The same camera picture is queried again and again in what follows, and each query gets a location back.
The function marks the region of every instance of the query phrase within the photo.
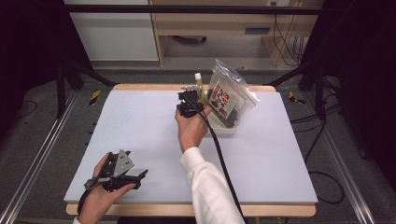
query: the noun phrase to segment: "plastic bag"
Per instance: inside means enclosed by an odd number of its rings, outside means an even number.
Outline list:
[[[227,128],[235,128],[241,118],[260,101],[246,81],[228,65],[216,60],[207,91],[212,112]]]

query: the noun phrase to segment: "white shirt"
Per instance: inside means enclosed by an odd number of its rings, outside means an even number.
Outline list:
[[[180,163],[187,173],[195,219],[198,224],[244,224],[224,175],[205,161],[198,147],[187,149]],[[75,218],[73,224],[80,224]]]

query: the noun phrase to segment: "cable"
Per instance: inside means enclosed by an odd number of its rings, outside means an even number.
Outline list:
[[[297,66],[298,64],[290,64],[290,63],[287,63],[286,60],[285,60],[285,57],[283,57],[282,51],[281,51],[280,48],[277,46],[277,43],[276,43],[276,40],[275,40],[275,30],[276,30],[276,27],[277,27],[276,14],[274,14],[274,16],[275,16],[275,22],[274,22],[274,35],[273,35],[273,38],[274,38],[275,47],[276,47],[277,50],[279,51],[280,56],[282,57],[283,62],[284,62],[285,64],[287,64],[287,65],[289,65],[289,66]]]
[[[17,116],[14,119],[20,119],[20,118],[26,117],[26,116],[32,114],[37,109],[37,103],[35,101],[23,101],[23,103],[25,103],[25,102],[26,103],[33,103],[35,105],[35,108],[33,108],[29,113]]]
[[[292,55],[292,57],[297,60],[298,64],[300,64],[301,57],[303,56],[303,54],[302,54],[302,51],[303,51],[302,50],[302,46],[304,45],[304,38],[300,36],[300,44],[299,44],[300,46],[299,46],[299,49],[298,49],[298,52],[297,52],[296,49],[297,49],[297,39],[298,38],[299,37],[295,36],[294,40],[293,40],[293,47],[292,47],[293,55]]]
[[[324,126],[325,126],[325,125],[326,125],[326,119],[323,121],[322,126],[321,126],[321,128],[320,128],[320,131],[319,131],[317,137],[316,137],[315,140],[314,140],[314,143],[311,145],[311,147],[309,148],[308,152],[306,153],[306,156],[305,156],[305,158],[304,158],[304,163],[305,163],[305,164],[308,162],[309,155],[311,154],[312,150],[313,150],[314,147],[315,147],[315,144],[316,144],[317,141],[319,140],[320,135],[321,135],[321,133],[323,132]]]
[[[341,105],[340,104],[335,104],[335,105],[329,106],[329,108],[327,108],[325,111],[329,111],[329,110],[332,110],[334,108],[336,108],[336,109],[334,111],[330,111],[330,112],[326,113],[326,115],[331,115],[332,113],[334,113],[336,111],[339,111],[340,108],[337,108],[337,107],[341,107]],[[302,118],[299,118],[299,119],[291,119],[290,123],[305,123],[305,122],[308,122],[308,121],[310,121],[312,119],[315,119],[317,116],[318,116],[318,114],[313,114],[313,115],[309,115],[309,116],[302,117]]]
[[[331,96],[333,96],[333,95],[335,95],[335,94],[327,95],[327,96],[324,98],[323,101],[325,101],[326,99],[328,99],[329,97],[331,97]],[[325,109],[325,108],[324,108],[324,105],[325,105],[325,104],[323,104],[323,111],[327,111],[327,110],[330,110],[330,109],[333,109],[333,108],[336,108],[337,106],[339,106],[339,104],[335,104],[335,105],[332,105],[332,106],[330,106],[329,108]],[[305,157],[304,157],[304,163],[305,163],[305,164],[308,162],[308,158],[309,158],[309,156],[310,156],[312,150],[314,149],[315,144],[317,143],[318,139],[320,138],[321,133],[322,133],[323,130],[324,130],[324,127],[325,127],[325,125],[326,125],[327,115],[328,115],[328,114],[325,113],[324,120],[323,120],[323,122],[321,123],[320,131],[319,131],[317,137],[315,138],[314,142],[312,143],[311,147],[309,148],[308,153],[307,153],[307,154],[305,155]],[[339,187],[340,190],[341,190],[341,198],[340,198],[339,200],[337,200],[337,201],[329,201],[329,200],[326,200],[326,199],[324,199],[324,198],[322,198],[322,197],[320,197],[320,196],[317,196],[319,200],[321,200],[321,201],[323,201],[323,202],[325,202],[325,203],[329,203],[329,204],[339,204],[339,203],[341,203],[341,202],[344,200],[344,198],[345,198],[345,191],[344,191],[344,188],[342,187],[342,185],[340,184],[340,182],[339,182],[337,179],[335,179],[335,178],[334,178],[333,176],[331,176],[331,175],[328,175],[328,174],[323,173],[323,172],[320,172],[320,171],[310,171],[310,172],[308,172],[308,173],[309,173],[310,175],[312,175],[312,174],[317,174],[317,175],[325,175],[325,176],[329,177],[330,179],[332,179],[332,180],[338,185],[338,187]]]
[[[279,51],[279,54],[280,54],[280,56],[282,57],[283,62],[284,62],[285,64],[289,65],[289,66],[298,66],[298,65],[300,65],[299,60],[296,59],[296,58],[294,57],[294,55],[290,52],[289,44],[287,43],[286,38],[282,35],[282,32],[281,32],[280,29],[279,29],[279,26],[278,26],[278,24],[277,24],[276,14],[274,14],[274,19],[275,19],[275,21],[274,21],[274,35],[273,35],[274,44],[275,44],[277,50]],[[281,38],[282,38],[282,40],[283,40],[283,43],[284,43],[285,46],[286,46],[286,49],[287,49],[288,52],[289,52],[290,57],[291,57],[297,64],[290,64],[290,63],[287,63],[287,62],[286,62],[286,60],[285,60],[285,58],[284,58],[284,56],[283,56],[282,51],[280,50],[280,48],[277,46],[277,43],[276,43],[276,39],[275,39],[275,30],[276,30],[276,28],[277,28],[277,30],[278,30],[278,32],[279,32],[279,34],[280,34],[280,36],[281,36]]]
[[[230,176],[228,174],[227,167],[225,165],[224,158],[222,156],[222,152],[221,152],[221,148],[220,148],[220,144],[219,144],[219,139],[216,136],[215,131],[210,126],[209,120],[207,119],[206,114],[203,111],[200,111],[187,97],[183,97],[183,100],[187,101],[195,109],[195,111],[199,114],[199,116],[205,122],[207,128],[209,129],[210,133],[212,134],[213,141],[215,142],[216,150],[217,150],[218,155],[219,155],[219,161],[221,163],[221,168],[223,170],[223,173],[224,173],[225,179],[227,181],[228,187],[230,188],[231,194],[233,195],[233,201],[234,201],[236,207],[238,208],[238,211],[241,214],[242,218],[244,218],[244,214],[242,213],[242,208],[241,208],[241,205],[240,205],[240,203],[238,201],[238,198],[236,197],[235,189],[233,188],[233,183],[231,182],[231,178],[230,178]]]
[[[320,172],[320,171],[310,171],[310,172],[308,172],[308,173],[311,174],[311,175],[325,175],[325,176],[329,177],[331,180],[333,180],[333,181],[338,185],[338,187],[340,188],[340,191],[341,191],[341,198],[340,198],[339,200],[337,200],[337,201],[329,201],[329,200],[326,200],[326,199],[324,199],[324,198],[322,198],[322,197],[320,197],[320,196],[317,196],[321,201],[323,201],[323,202],[325,202],[325,203],[330,203],[330,204],[339,204],[339,203],[341,203],[341,202],[344,200],[344,198],[345,198],[345,191],[344,191],[343,186],[340,184],[340,182],[339,182],[337,179],[335,179],[335,178],[334,178],[333,176],[331,176],[331,175],[328,175],[328,174],[323,173],[323,172]]]
[[[317,126],[312,127],[312,128],[310,128],[310,129],[305,129],[305,130],[300,130],[300,131],[294,131],[294,132],[295,132],[295,133],[305,133],[305,132],[309,132],[309,131],[312,131],[312,130],[316,129],[317,127],[319,127],[319,126],[321,126],[321,125],[323,125],[323,123],[320,123],[320,124],[318,124]]]
[[[304,56],[304,53],[303,53],[303,51],[304,51],[304,38],[303,37],[300,37],[300,38],[301,38],[301,40],[300,40],[300,49],[299,49],[299,55],[300,55],[299,63],[301,63],[301,60],[303,59],[303,56]]]

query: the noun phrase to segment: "human hand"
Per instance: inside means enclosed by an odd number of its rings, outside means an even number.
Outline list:
[[[93,170],[93,177],[99,175],[100,170],[105,165],[108,157],[107,154],[99,161]],[[97,223],[107,212],[108,208],[122,195],[126,194],[130,189],[134,188],[134,184],[125,185],[113,192],[108,192],[102,186],[94,188],[85,199],[79,214],[78,221],[81,224]]]
[[[209,115],[211,111],[210,106],[204,108],[206,115]],[[191,118],[184,118],[180,115],[180,111],[176,110],[175,119],[181,151],[184,153],[190,147],[198,147],[207,133],[207,126],[201,116],[196,114]]]

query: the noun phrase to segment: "white table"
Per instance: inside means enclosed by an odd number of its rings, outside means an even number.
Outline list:
[[[236,133],[220,137],[224,160],[246,217],[311,217],[318,201],[290,126],[280,94],[253,87],[261,102],[249,111]],[[128,85],[108,95],[92,140],[64,200],[75,215],[93,167],[108,151],[130,150],[135,167],[148,169],[138,190],[131,190],[107,212],[114,216],[193,216],[174,119],[179,85]],[[221,170],[213,139],[201,150]]]

